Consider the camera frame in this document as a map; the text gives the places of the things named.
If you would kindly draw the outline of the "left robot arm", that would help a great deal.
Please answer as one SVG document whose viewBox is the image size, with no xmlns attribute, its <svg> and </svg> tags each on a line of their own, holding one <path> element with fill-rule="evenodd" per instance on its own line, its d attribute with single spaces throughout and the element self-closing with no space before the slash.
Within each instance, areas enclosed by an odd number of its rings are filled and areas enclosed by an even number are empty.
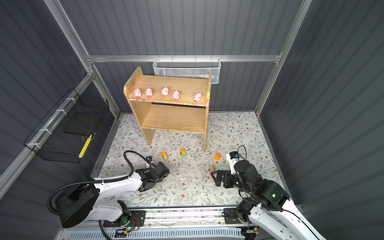
<svg viewBox="0 0 384 240">
<path fill-rule="evenodd" d="M 64 185 L 53 191 L 47 199 L 47 209 L 59 216 L 63 228 L 72 228 L 84 221 L 105 222 L 113 227 L 126 227 L 130 231 L 142 225 L 142 217 L 134 217 L 122 200 L 113 203 L 106 198 L 123 192 L 146 192 L 168 176 L 170 170 L 163 163 L 154 164 L 152 157 L 133 152 L 147 164 L 135 169 L 124 151 L 123 157 L 130 167 L 126 175 L 111 178 L 90 178 Z"/>
</svg>

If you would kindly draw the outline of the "pink pig toy front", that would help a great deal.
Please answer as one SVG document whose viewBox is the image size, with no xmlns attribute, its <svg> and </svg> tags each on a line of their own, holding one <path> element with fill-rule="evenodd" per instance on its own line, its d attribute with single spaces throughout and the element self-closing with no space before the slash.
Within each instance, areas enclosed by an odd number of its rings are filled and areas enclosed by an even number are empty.
<svg viewBox="0 0 384 240">
<path fill-rule="evenodd" d="M 169 88 L 168 87 L 164 87 L 161 89 L 161 95 L 162 97 L 167 97 L 169 95 Z"/>
</svg>

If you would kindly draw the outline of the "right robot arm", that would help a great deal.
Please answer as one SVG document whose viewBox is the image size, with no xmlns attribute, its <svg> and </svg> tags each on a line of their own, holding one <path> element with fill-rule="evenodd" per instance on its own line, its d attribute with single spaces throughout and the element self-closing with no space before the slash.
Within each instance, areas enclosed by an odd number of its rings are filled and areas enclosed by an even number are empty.
<svg viewBox="0 0 384 240">
<path fill-rule="evenodd" d="M 276 240 L 322 240 L 324 237 L 298 210 L 276 182 L 262 178 L 254 165 L 241 160 L 230 170 L 210 172 L 216 186 L 244 193 L 237 205 L 241 222 L 261 227 Z"/>
</svg>

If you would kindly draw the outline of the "pink pig toy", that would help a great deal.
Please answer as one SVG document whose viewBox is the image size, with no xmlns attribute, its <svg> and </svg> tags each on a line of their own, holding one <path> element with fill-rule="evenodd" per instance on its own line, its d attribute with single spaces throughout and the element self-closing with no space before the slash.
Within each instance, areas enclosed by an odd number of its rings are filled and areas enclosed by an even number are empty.
<svg viewBox="0 0 384 240">
<path fill-rule="evenodd" d="M 202 93 L 194 94 L 194 102 L 197 103 L 202 99 Z"/>
<path fill-rule="evenodd" d="M 150 88 L 147 88 L 145 90 L 145 94 L 146 94 L 147 98 L 151 98 L 153 96 L 153 90 Z"/>
<path fill-rule="evenodd" d="M 174 101 L 178 101 L 180 99 L 180 92 L 179 91 L 174 91 L 172 93 L 172 98 Z"/>
<path fill-rule="evenodd" d="M 134 93 L 134 97 L 135 97 L 136 99 L 139 99 L 139 98 L 142 96 L 142 92 L 141 92 L 141 90 L 140 90 L 139 88 L 136 88 L 136 89 L 133 91 L 133 93 Z"/>
<path fill-rule="evenodd" d="M 169 88 L 168 87 L 164 87 L 161 89 L 161 95 L 162 97 L 167 97 L 169 95 Z"/>
</svg>

